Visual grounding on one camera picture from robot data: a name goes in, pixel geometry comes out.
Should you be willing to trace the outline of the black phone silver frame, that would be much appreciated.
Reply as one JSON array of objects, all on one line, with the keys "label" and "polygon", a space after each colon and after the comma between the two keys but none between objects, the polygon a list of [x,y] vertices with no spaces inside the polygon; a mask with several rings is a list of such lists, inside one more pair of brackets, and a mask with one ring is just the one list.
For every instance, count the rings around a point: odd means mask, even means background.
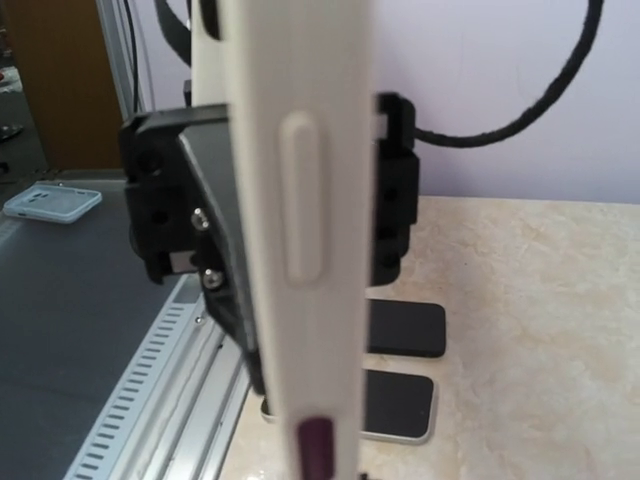
[{"label": "black phone silver frame", "polygon": [[[435,382],[423,375],[363,369],[360,421],[362,438],[379,442],[422,444],[431,433]],[[312,444],[335,440],[336,412],[312,412],[296,423],[296,440]]]}]

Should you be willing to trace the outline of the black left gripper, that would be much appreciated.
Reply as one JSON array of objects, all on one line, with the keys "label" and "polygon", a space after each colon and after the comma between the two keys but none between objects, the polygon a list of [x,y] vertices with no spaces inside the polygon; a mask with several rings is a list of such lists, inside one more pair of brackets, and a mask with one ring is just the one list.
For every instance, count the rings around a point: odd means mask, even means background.
[{"label": "black left gripper", "polygon": [[[372,239],[373,286],[393,283],[409,249],[410,228],[417,221],[419,159],[413,151],[415,108],[393,92],[377,96],[377,112],[387,130],[376,142],[377,187]],[[227,123],[224,104],[139,114],[119,132],[130,217],[130,240],[150,280],[160,284],[171,275],[196,273],[193,196],[179,145],[188,127]]]}]

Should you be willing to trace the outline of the purple phone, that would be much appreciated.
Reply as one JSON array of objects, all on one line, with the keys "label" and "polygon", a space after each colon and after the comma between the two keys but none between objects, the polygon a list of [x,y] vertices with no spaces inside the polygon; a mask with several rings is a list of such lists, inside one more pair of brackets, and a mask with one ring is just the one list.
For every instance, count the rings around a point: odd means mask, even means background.
[{"label": "purple phone", "polygon": [[309,417],[297,429],[301,477],[330,480],[335,473],[334,427],[329,417]]}]

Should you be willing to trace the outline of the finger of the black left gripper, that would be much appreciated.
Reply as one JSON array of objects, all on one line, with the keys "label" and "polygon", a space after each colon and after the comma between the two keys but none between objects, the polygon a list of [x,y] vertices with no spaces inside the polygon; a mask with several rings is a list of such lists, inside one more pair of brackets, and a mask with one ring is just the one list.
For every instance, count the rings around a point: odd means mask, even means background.
[{"label": "finger of the black left gripper", "polygon": [[222,122],[190,126],[178,141],[189,173],[188,193],[193,196],[191,225],[207,311],[240,348],[251,385],[263,395],[230,128]]}]

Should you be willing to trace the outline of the black phone dark frame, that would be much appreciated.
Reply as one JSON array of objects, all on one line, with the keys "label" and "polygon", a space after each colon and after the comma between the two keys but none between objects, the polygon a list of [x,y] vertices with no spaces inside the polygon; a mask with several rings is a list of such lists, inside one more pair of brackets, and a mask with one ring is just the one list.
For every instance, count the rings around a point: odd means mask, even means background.
[{"label": "black phone dark frame", "polygon": [[446,312],[443,306],[396,300],[371,300],[370,354],[441,358],[446,351]]}]

